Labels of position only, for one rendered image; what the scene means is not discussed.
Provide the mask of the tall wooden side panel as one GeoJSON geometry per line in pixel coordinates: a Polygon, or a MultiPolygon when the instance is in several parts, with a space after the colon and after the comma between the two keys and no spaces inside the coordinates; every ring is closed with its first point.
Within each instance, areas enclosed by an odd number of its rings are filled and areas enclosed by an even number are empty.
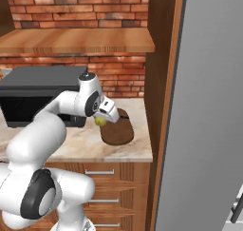
{"type": "Polygon", "coordinates": [[[183,0],[149,0],[148,30],[155,51],[146,55],[144,104],[152,146],[145,231],[154,231],[171,104],[183,0]]]}

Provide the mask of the wooden drawer front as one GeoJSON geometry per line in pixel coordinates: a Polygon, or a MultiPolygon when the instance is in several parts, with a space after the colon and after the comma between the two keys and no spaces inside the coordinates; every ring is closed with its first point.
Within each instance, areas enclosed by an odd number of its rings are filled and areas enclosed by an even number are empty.
{"type": "Polygon", "coordinates": [[[116,189],[97,188],[91,199],[119,199],[119,203],[85,203],[84,208],[95,210],[143,211],[146,208],[146,191],[143,187],[122,187],[116,189]]]}
{"type": "Polygon", "coordinates": [[[47,163],[46,167],[60,168],[84,174],[89,171],[109,171],[114,175],[87,175],[96,183],[148,184],[149,163],[47,163]]]}
{"type": "Polygon", "coordinates": [[[145,231],[142,214],[91,214],[88,218],[95,223],[119,223],[120,227],[95,227],[97,231],[145,231]]]}

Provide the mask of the brown wooden cutting board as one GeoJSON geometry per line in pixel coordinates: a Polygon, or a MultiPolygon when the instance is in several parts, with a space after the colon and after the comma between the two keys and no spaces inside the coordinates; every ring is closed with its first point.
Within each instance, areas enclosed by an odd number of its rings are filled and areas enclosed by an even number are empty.
{"type": "Polygon", "coordinates": [[[134,129],[127,112],[118,109],[120,118],[116,123],[107,122],[100,127],[102,140],[109,145],[129,144],[134,139],[134,129]]]}

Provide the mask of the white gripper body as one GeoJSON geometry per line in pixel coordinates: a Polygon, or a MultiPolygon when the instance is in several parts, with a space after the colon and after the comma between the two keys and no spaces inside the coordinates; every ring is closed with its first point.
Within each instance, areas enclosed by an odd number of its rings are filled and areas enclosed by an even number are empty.
{"type": "Polygon", "coordinates": [[[116,123],[120,118],[119,111],[115,106],[113,106],[110,111],[100,108],[99,113],[102,118],[106,119],[106,121],[110,123],[116,123]]]}

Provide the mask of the black microwave oven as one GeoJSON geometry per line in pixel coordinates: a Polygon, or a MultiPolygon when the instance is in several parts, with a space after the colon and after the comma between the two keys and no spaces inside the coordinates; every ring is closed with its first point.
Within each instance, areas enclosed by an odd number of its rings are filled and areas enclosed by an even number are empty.
{"type": "Polygon", "coordinates": [[[65,90],[79,90],[87,66],[18,67],[0,81],[0,108],[8,127],[24,127],[65,90]]]}

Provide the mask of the wooden wall shelf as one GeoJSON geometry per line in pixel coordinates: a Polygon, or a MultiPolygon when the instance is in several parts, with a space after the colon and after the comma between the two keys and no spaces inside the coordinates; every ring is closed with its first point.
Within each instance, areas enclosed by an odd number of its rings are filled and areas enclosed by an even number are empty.
{"type": "Polygon", "coordinates": [[[154,52],[146,28],[16,29],[0,37],[1,53],[154,52]]]}

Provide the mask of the dark wooden wall cupboard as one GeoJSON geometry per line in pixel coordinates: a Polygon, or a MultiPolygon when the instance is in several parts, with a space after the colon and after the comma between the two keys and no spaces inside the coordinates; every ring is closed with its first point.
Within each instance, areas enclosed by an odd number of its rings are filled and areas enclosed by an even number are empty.
{"type": "Polygon", "coordinates": [[[0,0],[0,37],[15,29],[8,0],[0,0]]]}

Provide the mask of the grey fridge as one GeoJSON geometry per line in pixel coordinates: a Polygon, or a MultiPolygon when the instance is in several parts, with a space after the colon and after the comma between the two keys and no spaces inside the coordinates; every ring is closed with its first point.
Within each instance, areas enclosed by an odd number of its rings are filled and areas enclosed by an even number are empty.
{"type": "Polygon", "coordinates": [[[222,231],[243,184],[243,0],[185,0],[155,231],[222,231]]]}

